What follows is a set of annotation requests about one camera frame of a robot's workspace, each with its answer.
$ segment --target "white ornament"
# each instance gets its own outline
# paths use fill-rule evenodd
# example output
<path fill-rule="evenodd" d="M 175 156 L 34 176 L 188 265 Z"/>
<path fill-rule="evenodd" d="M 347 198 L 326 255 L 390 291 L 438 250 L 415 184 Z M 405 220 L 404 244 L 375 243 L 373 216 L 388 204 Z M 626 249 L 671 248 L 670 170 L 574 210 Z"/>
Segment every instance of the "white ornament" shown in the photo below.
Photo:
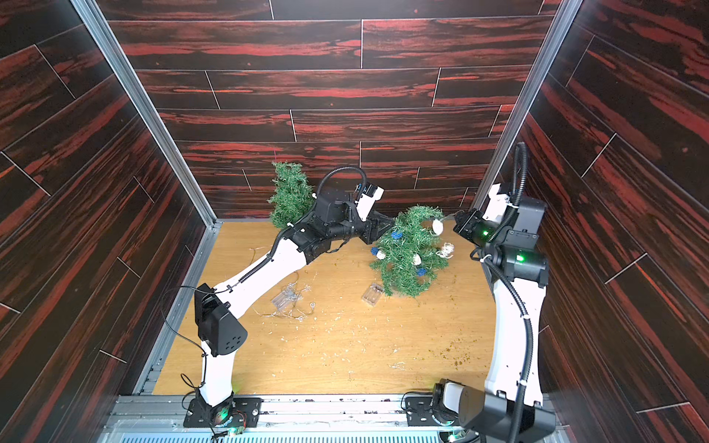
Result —
<path fill-rule="evenodd" d="M 443 222 L 441 220 L 433 221 L 433 233 L 435 235 L 441 235 L 443 233 Z"/>
<path fill-rule="evenodd" d="M 444 243 L 443 246 L 441 246 L 441 250 L 436 252 L 436 255 L 444 259 L 449 259 L 453 257 L 454 250 L 455 246 L 453 246 L 452 243 Z"/>

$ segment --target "small green christmas tree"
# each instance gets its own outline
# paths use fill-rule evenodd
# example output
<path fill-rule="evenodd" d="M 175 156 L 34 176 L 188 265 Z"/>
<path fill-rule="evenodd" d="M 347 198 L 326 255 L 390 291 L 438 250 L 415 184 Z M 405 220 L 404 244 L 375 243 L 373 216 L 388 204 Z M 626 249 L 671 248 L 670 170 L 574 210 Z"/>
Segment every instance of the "small green christmas tree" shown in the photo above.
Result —
<path fill-rule="evenodd" d="M 396 218 L 391 228 L 372 248 L 378 260 L 370 264 L 381 272 L 381 281 L 387 296 L 393 291 L 416 297 L 426 291 L 436 279 L 435 271 L 448 266 L 440 254 L 440 238 L 424 220 L 443 219 L 443 213 L 428 206 L 414 206 Z"/>
<path fill-rule="evenodd" d="M 276 168 L 276 193 L 269 198 L 274 210 L 271 222 L 283 229 L 288 223 L 295 223 L 308 212 L 315 199 L 313 187 L 308 185 L 308 177 L 298 163 L 274 163 Z"/>

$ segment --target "artificial christmas tree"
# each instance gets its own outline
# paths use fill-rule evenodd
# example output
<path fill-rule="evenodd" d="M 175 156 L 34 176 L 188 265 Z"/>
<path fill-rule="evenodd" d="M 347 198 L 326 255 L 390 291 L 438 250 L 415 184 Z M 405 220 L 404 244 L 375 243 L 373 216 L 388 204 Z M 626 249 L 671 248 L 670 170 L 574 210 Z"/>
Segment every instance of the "artificial christmas tree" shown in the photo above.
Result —
<path fill-rule="evenodd" d="M 434 218 L 434 227 L 424 228 L 422 222 Z M 443 213 L 428 206 L 414 206 L 396 217 L 394 227 L 379 239 L 372 254 L 377 260 L 370 264 L 381 272 L 382 286 L 387 296 L 398 291 L 416 297 L 435 280 L 438 269 L 448 266 L 452 245 L 438 245 L 442 232 Z"/>
<path fill-rule="evenodd" d="M 269 198 L 274 210 L 271 222 L 276 228 L 283 229 L 288 223 L 295 223 L 313 205 L 313 187 L 308 185 L 308 177 L 298 163 L 274 163 L 276 168 L 276 193 Z"/>

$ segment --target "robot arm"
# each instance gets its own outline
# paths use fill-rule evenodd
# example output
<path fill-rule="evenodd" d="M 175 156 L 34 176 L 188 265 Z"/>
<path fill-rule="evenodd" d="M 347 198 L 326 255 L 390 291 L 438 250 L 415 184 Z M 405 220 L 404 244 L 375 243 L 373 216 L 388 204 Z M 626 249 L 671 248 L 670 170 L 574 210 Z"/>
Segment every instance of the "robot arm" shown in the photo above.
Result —
<path fill-rule="evenodd" d="M 348 169 L 362 175 L 355 189 L 356 201 L 340 190 L 323 191 L 333 175 Z M 370 245 L 391 226 L 393 218 L 372 211 L 384 190 L 367 182 L 360 168 L 332 170 L 321 181 L 316 202 L 300 220 L 282 230 L 268 254 L 234 277 L 210 288 L 203 284 L 195 291 L 195 321 L 202 349 L 203 385 L 197 401 L 214 427 L 224 427 L 233 416 L 231 375 L 236 350 L 244 344 L 247 332 L 238 318 L 270 288 L 320 254 L 330 251 L 333 240 L 343 244 L 359 237 Z"/>

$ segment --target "black cable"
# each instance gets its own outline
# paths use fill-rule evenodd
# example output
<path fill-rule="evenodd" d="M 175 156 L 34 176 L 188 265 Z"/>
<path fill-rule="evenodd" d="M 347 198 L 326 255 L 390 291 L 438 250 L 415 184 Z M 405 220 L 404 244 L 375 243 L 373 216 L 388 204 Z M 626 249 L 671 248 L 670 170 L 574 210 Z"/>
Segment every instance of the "black cable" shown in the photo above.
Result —
<path fill-rule="evenodd" d="M 512 286 L 512 282 L 502 272 L 502 269 L 498 268 L 497 266 L 493 265 L 492 263 L 486 262 L 484 257 L 483 257 L 483 259 L 481 259 L 481 262 L 483 264 L 485 264 L 488 267 L 488 269 L 490 269 L 490 272 L 495 274 L 495 276 L 500 281 L 502 281 L 502 284 L 505 285 L 507 290 L 510 291 L 512 298 L 514 299 L 515 303 L 517 303 L 517 307 L 520 309 L 520 314 L 521 314 L 522 319 L 525 323 L 525 334 L 527 336 L 526 346 L 525 346 L 525 359 L 524 359 L 524 363 L 522 365 L 522 371 L 520 372 L 520 382 L 517 386 L 517 397 L 515 398 L 515 407 L 512 411 L 512 422 L 510 423 L 510 433 L 508 434 L 508 437 L 507 437 L 507 443 L 516 443 L 517 436 L 519 435 L 519 432 L 520 432 L 520 424 L 522 423 L 522 411 L 524 409 L 525 392 L 527 390 L 527 380 L 529 379 L 530 369 L 532 367 L 532 351 L 534 349 L 534 335 L 532 333 L 532 321 L 529 318 L 529 314 L 527 313 L 527 308 L 525 307 L 525 304 L 522 301 L 522 298 L 515 290 L 515 287 Z"/>
<path fill-rule="evenodd" d="M 356 166 L 343 166 L 339 168 L 334 168 L 332 171 L 328 172 L 322 180 L 320 180 L 320 183 L 318 185 L 318 190 L 316 191 L 316 195 L 319 196 L 320 192 L 323 190 L 323 186 L 325 186 L 325 183 L 333 176 L 336 174 L 339 174 L 340 172 L 343 171 L 355 171 L 359 172 L 359 175 L 362 176 L 362 184 L 359 187 L 359 192 L 362 193 L 364 192 L 364 187 L 367 185 L 367 174 L 361 169 Z"/>
<path fill-rule="evenodd" d="M 500 225 L 493 231 L 493 233 L 490 235 L 488 238 L 487 242 L 492 243 L 493 240 L 497 238 L 498 235 L 500 235 L 500 232 L 502 232 L 502 229 L 504 229 L 505 226 L 507 226 L 510 221 L 512 221 L 512 217 L 515 216 L 515 213 L 517 212 L 517 208 L 520 205 L 520 201 L 522 200 L 522 194 L 525 190 L 525 185 L 527 183 L 527 162 L 528 162 L 528 155 L 527 155 L 527 145 L 524 142 L 519 142 L 515 146 L 515 161 L 517 160 L 517 156 L 520 156 L 520 161 L 521 161 L 521 168 L 520 168 L 520 181 L 519 184 L 516 185 L 515 192 L 510 196 L 510 205 L 507 206 L 507 209 L 505 209 L 505 215 L 502 218 L 502 221 L 500 222 Z M 513 185 L 516 184 L 516 179 L 513 179 Z"/>

